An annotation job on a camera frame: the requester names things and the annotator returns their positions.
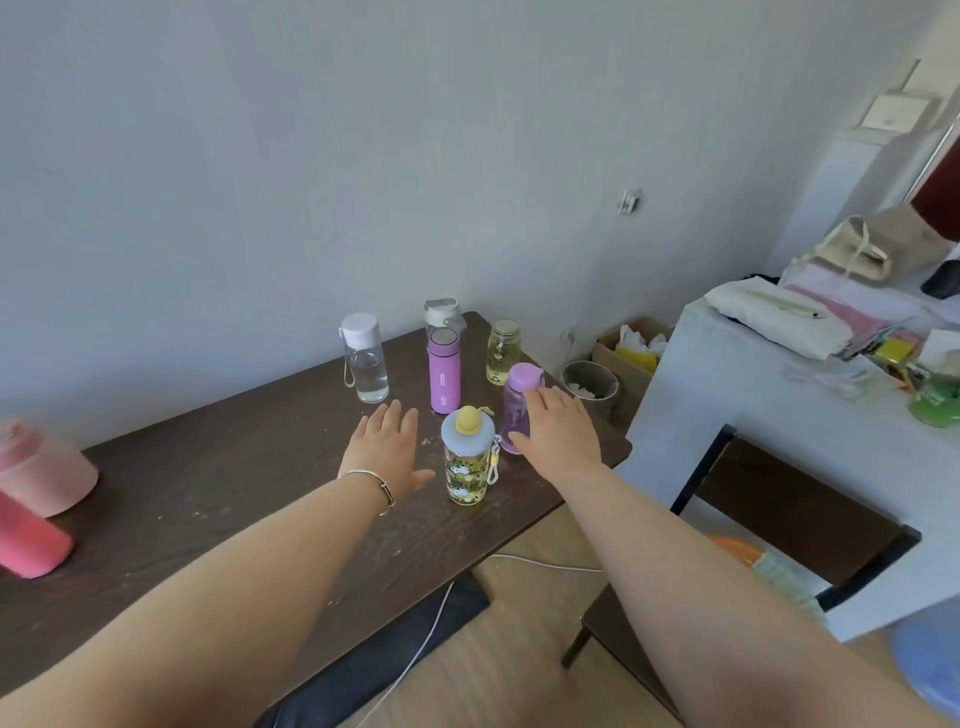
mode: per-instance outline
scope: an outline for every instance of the red door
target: red door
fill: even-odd
[[[912,202],[947,240],[960,240],[960,143],[953,144]]]

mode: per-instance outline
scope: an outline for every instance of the cardboard box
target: cardboard box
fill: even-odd
[[[672,328],[647,316],[641,316],[625,323],[634,331],[639,331],[646,341],[650,341],[659,333],[669,339],[670,334],[673,333]],[[601,334],[593,347],[592,359],[597,364],[607,367],[620,380],[622,391],[620,399],[617,400],[610,415],[610,424],[621,432],[626,432],[630,428],[630,423],[634,420],[636,411],[640,408],[640,401],[643,400],[643,395],[646,393],[653,375],[644,369],[640,369],[633,362],[613,353],[613,349],[619,341],[620,327],[612,328]]]

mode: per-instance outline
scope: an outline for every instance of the chair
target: chair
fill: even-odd
[[[694,496],[827,581],[830,586],[816,597],[824,611],[866,587],[922,538],[910,526],[738,437],[730,425],[713,440],[670,511],[680,515]],[[593,637],[682,721],[610,585],[589,606],[581,625],[561,660],[564,668]]]

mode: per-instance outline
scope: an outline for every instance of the yellow knob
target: yellow knob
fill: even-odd
[[[482,421],[480,420],[480,411],[469,404],[462,407],[457,413],[456,420],[457,432],[461,435],[475,435],[480,431]]]

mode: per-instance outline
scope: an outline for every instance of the dark wooden table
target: dark wooden table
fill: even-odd
[[[503,389],[484,377],[490,325],[475,313],[467,320],[463,404],[486,404],[499,425]],[[420,410],[417,466],[442,473],[443,418],[430,412],[425,334],[417,329],[384,350],[391,399]],[[335,359],[87,450],[100,483],[55,519],[76,537],[73,555],[34,581],[0,572],[0,694],[54,664],[205,551],[335,477],[350,433],[372,410],[344,386],[343,359]],[[606,423],[596,426],[604,462],[624,460],[629,442]],[[285,690],[562,502],[522,457],[506,453],[499,482],[475,506],[453,503],[439,475],[377,520]]]

